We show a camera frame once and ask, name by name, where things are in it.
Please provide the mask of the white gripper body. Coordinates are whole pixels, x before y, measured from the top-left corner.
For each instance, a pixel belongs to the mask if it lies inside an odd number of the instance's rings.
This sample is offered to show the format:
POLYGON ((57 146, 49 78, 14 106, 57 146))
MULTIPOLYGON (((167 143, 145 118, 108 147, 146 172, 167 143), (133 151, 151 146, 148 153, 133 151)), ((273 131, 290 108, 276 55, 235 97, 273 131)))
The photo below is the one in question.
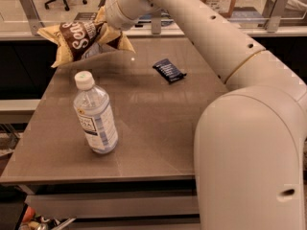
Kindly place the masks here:
POLYGON ((150 0, 106 0, 106 23, 120 31, 129 30, 138 19, 158 10, 158 6, 150 0))

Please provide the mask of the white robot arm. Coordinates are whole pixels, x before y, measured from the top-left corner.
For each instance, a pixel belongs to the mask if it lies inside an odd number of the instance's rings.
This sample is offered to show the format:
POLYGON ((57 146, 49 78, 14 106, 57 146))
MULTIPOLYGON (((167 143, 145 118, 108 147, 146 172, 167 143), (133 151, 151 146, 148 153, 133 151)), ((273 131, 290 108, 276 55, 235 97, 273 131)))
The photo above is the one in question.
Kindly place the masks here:
POLYGON ((201 230, 306 230, 307 87, 200 0, 106 0, 120 30, 165 9, 228 91, 201 114, 194 165, 201 230))

